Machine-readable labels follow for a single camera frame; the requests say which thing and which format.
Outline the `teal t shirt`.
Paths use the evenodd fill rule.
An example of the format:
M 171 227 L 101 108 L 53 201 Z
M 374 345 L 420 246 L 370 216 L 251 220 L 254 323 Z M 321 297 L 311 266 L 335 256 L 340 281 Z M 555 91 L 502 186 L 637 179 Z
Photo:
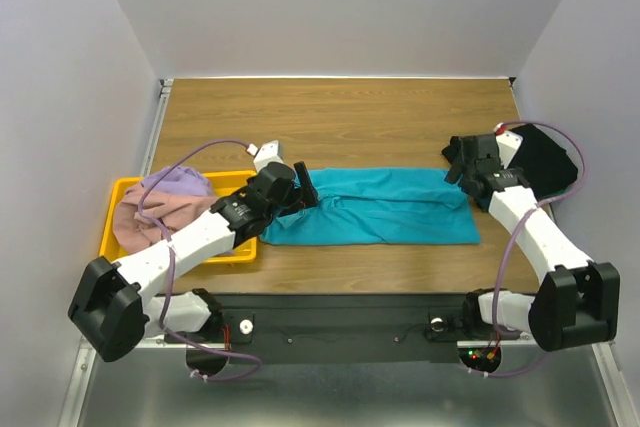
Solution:
M 467 196 L 432 168 L 313 170 L 318 205 L 280 217 L 261 240 L 276 246 L 476 245 Z

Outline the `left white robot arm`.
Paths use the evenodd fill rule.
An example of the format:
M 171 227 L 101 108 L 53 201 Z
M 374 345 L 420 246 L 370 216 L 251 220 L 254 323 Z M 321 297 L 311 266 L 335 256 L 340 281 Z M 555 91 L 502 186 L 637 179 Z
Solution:
M 304 163 L 271 162 L 169 240 L 115 262 L 103 256 L 89 262 L 68 316 L 105 362 L 163 333 L 213 340 L 223 320 L 215 299 L 204 290 L 173 295 L 174 280 L 259 237 L 276 218 L 312 208 L 317 201 Z

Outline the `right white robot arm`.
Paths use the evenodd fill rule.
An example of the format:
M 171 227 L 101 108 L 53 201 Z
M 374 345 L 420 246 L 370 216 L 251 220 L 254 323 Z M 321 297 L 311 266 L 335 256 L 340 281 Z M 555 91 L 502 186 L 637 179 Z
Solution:
M 515 158 L 521 136 L 498 127 L 490 134 L 452 137 L 442 154 L 445 179 L 511 235 L 531 264 L 539 288 L 533 295 L 500 286 L 469 293 L 460 313 L 463 331 L 503 338 L 529 334 L 546 352 L 611 341 L 617 334 L 620 275 L 576 247 L 545 212 L 533 183 Z

